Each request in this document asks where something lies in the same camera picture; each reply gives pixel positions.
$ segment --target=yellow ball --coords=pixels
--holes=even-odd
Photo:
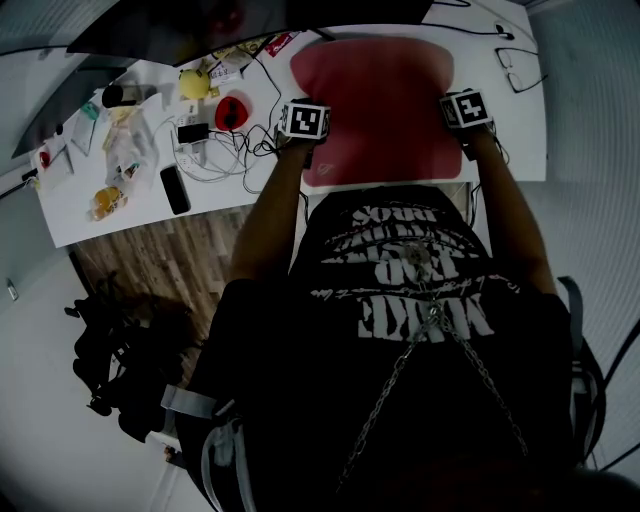
[[[190,100],[206,98],[209,84],[209,75],[200,70],[187,69],[180,73],[180,94]]]

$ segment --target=black monitor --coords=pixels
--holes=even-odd
[[[120,0],[68,48],[179,66],[279,32],[337,25],[417,25],[433,0]]]
[[[122,75],[132,62],[100,56],[86,58],[42,106],[22,134],[11,158],[39,148],[46,139],[53,137],[58,125],[89,101],[96,89],[106,87]]]

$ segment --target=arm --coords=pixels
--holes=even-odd
[[[289,271],[298,193],[308,143],[281,150],[280,158],[240,230],[231,258],[231,280],[283,278]]]
[[[540,230],[492,134],[475,130],[468,142],[478,163],[494,259],[542,293],[555,294]]]

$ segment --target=black t-shirt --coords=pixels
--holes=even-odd
[[[407,257],[416,241],[427,250],[428,295]],[[226,287],[190,385],[236,399],[258,508],[335,495],[434,295],[486,367],[528,458],[555,468],[570,463],[571,343],[562,302],[501,272],[437,189],[333,194],[314,211],[287,282]],[[198,483],[211,426],[178,427]],[[477,365],[433,327],[407,359],[346,486],[461,454],[523,456]]]

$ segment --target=red mouse pad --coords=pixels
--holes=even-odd
[[[311,187],[451,179],[462,151],[439,99],[453,57],[426,41],[385,37],[310,46],[291,59],[300,88],[331,107],[327,141],[314,149]]]

